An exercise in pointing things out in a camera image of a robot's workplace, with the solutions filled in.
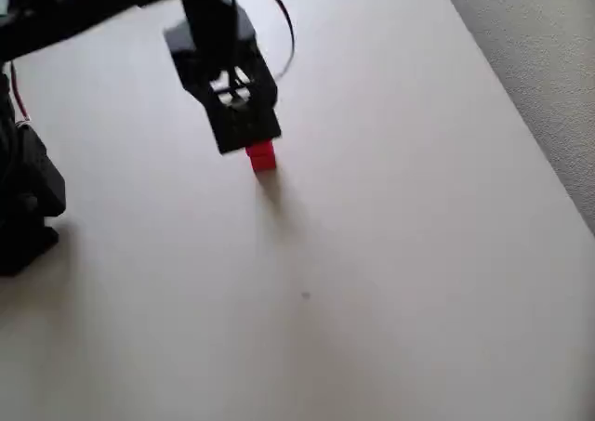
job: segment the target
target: black robotic arm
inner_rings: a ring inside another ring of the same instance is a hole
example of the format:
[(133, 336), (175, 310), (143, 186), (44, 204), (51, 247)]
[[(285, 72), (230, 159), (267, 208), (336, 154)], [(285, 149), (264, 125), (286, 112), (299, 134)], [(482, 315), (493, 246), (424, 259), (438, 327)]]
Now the black robotic arm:
[[(9, 0), (0, 17), (0, 68), (71, 38), (130, 7), (159, 0)], [(186, 20), (165, 32), (181, 83), (205, 107), (221, 153), (278, 138), (277, 86), (245, 12), (232, 0), (181, 0)], [(212, 84), (227, 72), (228, 85)], [(0, 79), (0, 275), (21, 270), (57, 242), (45, 217), (66, 208), (64, 180), (28, 125), (17, 126)]]

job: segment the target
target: white tabletop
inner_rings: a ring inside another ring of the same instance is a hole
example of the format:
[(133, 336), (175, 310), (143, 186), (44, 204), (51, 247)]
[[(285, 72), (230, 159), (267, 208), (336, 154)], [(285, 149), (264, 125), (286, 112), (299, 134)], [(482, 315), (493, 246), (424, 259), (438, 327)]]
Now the white tabletop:
[(0, 283), (2, 420), (582, 419), (595, 243), (454, 8), (286, 2), (261, 180), (179, 84), (176, 2), (19, 60), (69, 207)]

